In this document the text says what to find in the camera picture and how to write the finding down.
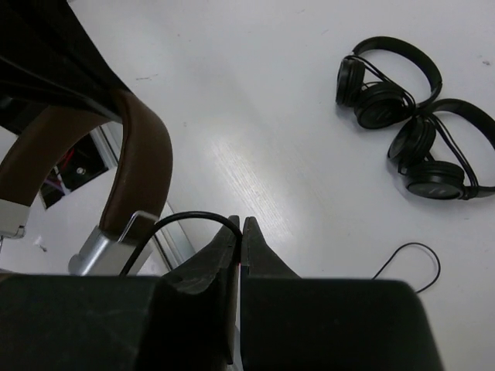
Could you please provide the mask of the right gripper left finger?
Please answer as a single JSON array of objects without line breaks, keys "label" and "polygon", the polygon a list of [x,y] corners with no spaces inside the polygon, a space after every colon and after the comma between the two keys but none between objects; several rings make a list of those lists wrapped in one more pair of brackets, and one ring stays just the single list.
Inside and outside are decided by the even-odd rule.
[{"label": "right gripper left finger", "polygon": [[224,370],[234,357],[237,216],[158,276],[1,276],[3,370]]}]

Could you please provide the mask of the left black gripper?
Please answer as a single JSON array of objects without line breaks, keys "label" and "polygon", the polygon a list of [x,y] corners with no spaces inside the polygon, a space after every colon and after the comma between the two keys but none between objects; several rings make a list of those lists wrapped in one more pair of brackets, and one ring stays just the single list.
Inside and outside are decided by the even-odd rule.
[{"label": "left black gripper", "polygon": [[1,112],[26,105],[90,111],[121,121],[113,90],[127,87],[105,62],[68,1],[1,3]]}]

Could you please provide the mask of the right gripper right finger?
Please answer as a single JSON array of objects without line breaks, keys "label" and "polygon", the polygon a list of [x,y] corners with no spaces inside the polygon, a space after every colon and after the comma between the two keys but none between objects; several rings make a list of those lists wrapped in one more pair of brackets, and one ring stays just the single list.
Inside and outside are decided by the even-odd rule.
[{"label": "right gripper right finger", "polygon": [[441,370],[422,303],[403,281],[302,278],[258,221],[241,244],[241,361],[246,370]]}]

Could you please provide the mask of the brown silver headphones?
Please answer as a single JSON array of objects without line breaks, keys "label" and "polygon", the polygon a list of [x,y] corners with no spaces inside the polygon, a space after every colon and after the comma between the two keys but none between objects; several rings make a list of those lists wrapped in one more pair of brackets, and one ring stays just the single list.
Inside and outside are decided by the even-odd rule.
[{"label": "brown silver headphones", "polygon": [[[165,124],[134,94],[113,90],[123,126],[120,157],[99,224],[78,254],[73,275],[118,275],[160,217],[172,178],[172,144]],[[21,238],[30,207],[57,162],[82,137],[109,120],[49,106],[17,138],[1,163],[1,236]]]}]

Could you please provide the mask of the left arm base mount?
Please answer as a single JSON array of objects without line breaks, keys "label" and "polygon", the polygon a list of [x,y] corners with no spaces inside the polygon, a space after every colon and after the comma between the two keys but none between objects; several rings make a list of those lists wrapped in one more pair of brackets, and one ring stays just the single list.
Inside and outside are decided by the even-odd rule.
[{"label": "left arm base mount", "polygon": [[44,208],[55,205],[107,170],[94,139],[89,134],[84,136],[63,155],[43,182],[39,194]]}]

